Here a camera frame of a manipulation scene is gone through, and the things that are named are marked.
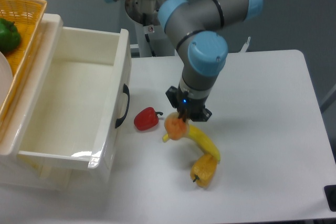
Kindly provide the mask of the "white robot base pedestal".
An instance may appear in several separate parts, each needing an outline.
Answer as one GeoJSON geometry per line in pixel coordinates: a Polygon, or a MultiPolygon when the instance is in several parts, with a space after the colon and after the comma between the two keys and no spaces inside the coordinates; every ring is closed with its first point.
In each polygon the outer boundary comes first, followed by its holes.
{"type": "Polygon", "coordinates": [[[140,57],[175,55],[175,48],[158,19],[159,9],[165,1],[125,0],[125,11],[135,26],[140,57]]]}

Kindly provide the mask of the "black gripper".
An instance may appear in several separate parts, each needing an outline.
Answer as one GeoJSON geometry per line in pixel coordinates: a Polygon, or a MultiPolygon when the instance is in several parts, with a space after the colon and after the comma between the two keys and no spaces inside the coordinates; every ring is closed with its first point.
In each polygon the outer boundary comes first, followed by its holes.
{"type": "Polygon", "coordinates": [[[187,119],[193,122],[207,122],[212,112],[205,108],[205,99],[194,99],[188,96],[188,92],[182,92],[174,86],[166,91],[166,96],[171,106],[176,109],[178,118],[186,122],[187,119]]]}

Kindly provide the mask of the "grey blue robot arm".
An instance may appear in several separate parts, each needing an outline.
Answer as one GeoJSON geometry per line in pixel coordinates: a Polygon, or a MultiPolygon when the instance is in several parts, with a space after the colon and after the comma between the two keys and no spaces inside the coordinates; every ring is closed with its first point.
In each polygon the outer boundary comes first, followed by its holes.
{"type": "Polygon", "coordinates": [[[178,87],[166,96],[183,120],[206,122],[211,111],[205,102],[228,55],[218,31],[258,16],[264,0],[126,0],[127,12],[142,26],[160,25],[183,61],[178,87]]]}

